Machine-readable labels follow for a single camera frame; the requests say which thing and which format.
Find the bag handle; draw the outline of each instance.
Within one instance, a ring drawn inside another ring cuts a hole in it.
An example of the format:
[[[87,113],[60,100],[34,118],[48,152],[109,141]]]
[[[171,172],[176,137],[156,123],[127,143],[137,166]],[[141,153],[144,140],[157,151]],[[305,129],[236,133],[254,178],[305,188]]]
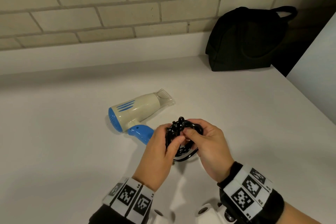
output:
[[[286,17],[280,18],[281,20],[286,21],[286,22],[289,22],[290,20],[294,19],[297,16],[297,10],[294,6],[281,6],[278,8],[271,9],[271,11],[291,13]]]

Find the wristband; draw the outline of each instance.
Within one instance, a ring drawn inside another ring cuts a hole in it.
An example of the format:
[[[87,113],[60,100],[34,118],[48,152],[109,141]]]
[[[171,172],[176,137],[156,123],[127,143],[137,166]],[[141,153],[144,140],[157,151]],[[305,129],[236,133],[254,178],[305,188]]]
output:
[[[284,210],[272,182],[252,167],[234,162],[218,186],[222,203],[241,223],[275,224]]]
[[[132,178],[123,177],[103,199],[103,204],[126,217],[135,224],[141,224],[150,209],[154,192]]]

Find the clear plastic nozzle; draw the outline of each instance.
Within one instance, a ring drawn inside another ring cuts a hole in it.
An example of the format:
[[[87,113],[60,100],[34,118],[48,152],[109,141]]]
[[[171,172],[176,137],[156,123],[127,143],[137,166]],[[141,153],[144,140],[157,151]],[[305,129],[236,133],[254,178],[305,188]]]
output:
[[[173,98],[164,89],[160,89],[159,91],[154,92],[154,94],[159,100],[160,108],[166,105],[175,104],[175,101],[173,100]]]

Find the left hand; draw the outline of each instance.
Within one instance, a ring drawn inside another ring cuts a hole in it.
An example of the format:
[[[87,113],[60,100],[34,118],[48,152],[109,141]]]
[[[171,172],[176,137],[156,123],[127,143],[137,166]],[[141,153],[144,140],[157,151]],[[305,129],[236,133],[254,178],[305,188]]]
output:
[[[166,150],[166,128],[170,126],[171,124],[161,125],[154,131],[142,155],[139,166],[132,176],[133,179],[154,192],[166,180],[175,154],[180,144],[185,140],[184,136],[176,137]]]

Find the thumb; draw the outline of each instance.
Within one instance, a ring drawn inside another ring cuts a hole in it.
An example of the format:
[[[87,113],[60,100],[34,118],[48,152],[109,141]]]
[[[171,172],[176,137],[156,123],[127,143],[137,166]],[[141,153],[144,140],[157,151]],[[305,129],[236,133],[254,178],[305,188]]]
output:
[[[186,128],[183,133],[190,138],[199,148],[201,144],[204,142],[204,136],[200,135],[195,129]]]
[[[166,156],[170,159],[174,159],[177,150],[180,148],[181,143],[185,140],[185,136],[178,136],[171,141],[170,145],[167,148]]]

